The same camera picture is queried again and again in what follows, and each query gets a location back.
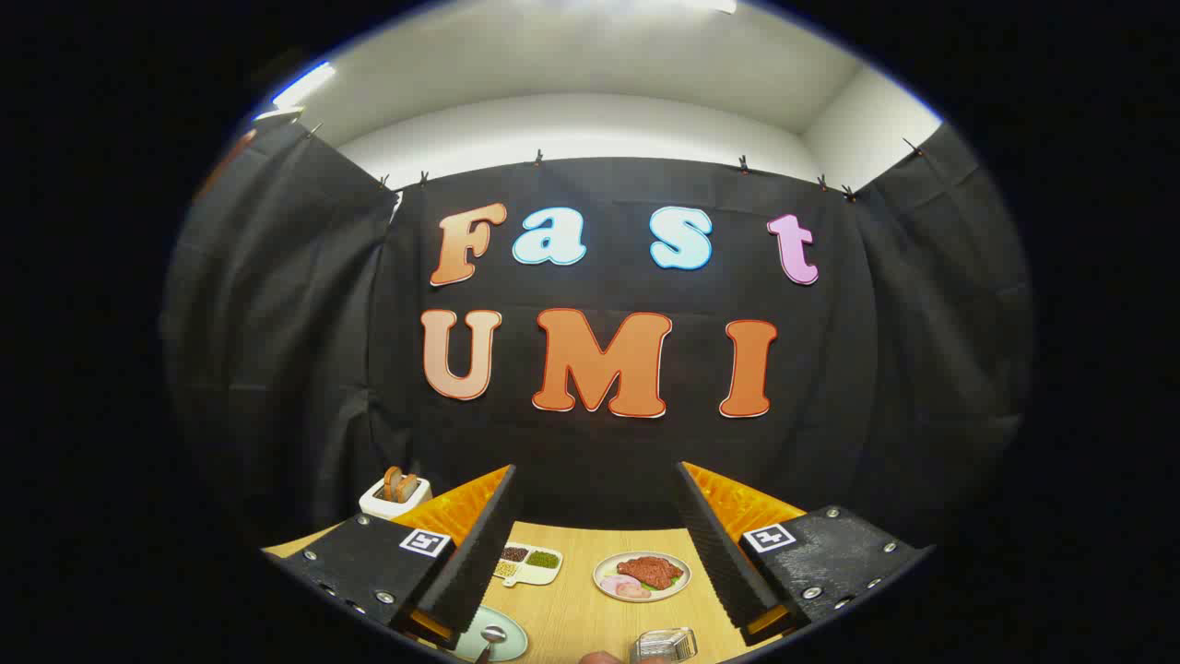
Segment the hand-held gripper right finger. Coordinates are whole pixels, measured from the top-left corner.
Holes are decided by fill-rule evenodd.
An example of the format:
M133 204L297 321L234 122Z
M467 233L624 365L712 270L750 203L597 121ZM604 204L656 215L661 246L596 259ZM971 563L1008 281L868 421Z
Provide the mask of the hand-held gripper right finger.
M676 509L746 646L867 601L933 547L917 547L832 504L800 509L696 464L675 464Z

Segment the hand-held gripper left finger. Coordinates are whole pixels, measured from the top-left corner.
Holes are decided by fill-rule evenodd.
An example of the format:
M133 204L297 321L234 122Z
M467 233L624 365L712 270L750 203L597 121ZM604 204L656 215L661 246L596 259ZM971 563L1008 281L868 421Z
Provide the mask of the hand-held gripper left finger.
M517 521L518 475L507 464L404 517L350 517L270 563L363 622L451 650Z

